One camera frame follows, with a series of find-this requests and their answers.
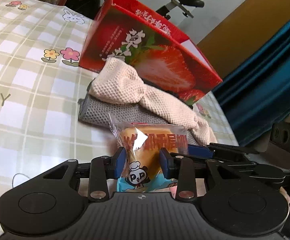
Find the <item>pink knitted cloth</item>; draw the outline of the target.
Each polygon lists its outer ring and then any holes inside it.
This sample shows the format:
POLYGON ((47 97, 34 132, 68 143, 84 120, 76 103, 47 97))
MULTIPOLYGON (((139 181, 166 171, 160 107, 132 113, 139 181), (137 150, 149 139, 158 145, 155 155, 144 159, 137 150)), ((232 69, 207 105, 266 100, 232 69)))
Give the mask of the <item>pink knitted cloth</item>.
POLYGON ((173 95, 145 84, 135 68, 115 57, 106 60, 88 93, 100 101, 116 105, 138 103, 170 124, 183 126, 201 145, 217 142, 205 119, 173 95))

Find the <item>green checked bunny tablecloth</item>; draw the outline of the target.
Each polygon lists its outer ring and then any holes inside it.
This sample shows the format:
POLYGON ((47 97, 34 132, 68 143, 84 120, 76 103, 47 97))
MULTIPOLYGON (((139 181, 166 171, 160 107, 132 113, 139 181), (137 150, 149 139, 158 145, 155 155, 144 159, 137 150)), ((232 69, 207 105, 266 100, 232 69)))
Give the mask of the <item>green checked bunny tablecloth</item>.
POLYGON ((61 50, 81 52, 92 22, 67 22, 67 12, 0 0, 0 196, 67 159, 85 163, 116 150, 109 129, 78 120, 96 73, 65 63, 61 50))

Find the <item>grey knitted cloth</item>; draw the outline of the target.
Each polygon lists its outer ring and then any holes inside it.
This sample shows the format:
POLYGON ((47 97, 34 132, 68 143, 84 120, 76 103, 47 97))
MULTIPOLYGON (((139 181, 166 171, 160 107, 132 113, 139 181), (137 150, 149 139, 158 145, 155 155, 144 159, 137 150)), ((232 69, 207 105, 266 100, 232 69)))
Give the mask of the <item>grey knitted cloth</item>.
POLYGON ((115 105, 102 102, 90 94, 78 100, 80 122, 109 128, 110 117, 122 119, 128 123, 168 124, 168 121, 151 113, 138 104, 115 105))

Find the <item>teal blue curtain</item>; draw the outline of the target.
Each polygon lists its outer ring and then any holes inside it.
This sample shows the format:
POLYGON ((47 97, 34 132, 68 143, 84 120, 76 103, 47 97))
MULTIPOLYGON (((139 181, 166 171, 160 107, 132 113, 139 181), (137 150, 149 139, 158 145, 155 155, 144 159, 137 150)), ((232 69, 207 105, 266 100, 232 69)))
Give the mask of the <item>teal blue curtain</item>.
POLYGON ((290 20, 212 90, 240 146, 290 114, 290 20))

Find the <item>red strawberry cardboard box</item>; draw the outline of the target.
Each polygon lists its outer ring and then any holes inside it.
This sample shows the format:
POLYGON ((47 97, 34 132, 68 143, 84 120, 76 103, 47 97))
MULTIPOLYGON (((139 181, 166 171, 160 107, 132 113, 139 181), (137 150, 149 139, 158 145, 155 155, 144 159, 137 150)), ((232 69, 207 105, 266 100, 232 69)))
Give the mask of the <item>red strawberry cardboard box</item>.
POLYGON ((79 64, 100 72, 115 57, 139 77, 193 105, 222 82, 192 40, 138 0, 105 0, 88 32, 79 64))

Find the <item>packaged layered bread snack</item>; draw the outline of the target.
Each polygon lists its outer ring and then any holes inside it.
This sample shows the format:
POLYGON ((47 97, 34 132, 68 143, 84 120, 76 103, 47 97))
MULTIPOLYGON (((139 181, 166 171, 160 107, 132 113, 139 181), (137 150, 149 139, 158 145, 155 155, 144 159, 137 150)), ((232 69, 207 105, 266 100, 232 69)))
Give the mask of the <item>packaged layered bread snack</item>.
POLYGON ((177 185, 166 179, 160 166, 160 149, 187 154, 187 131, 170 124, 129 123, 109 115, 110 130, 126 150, 126 163, 117 182, 118 192, 150 192, 177 185))

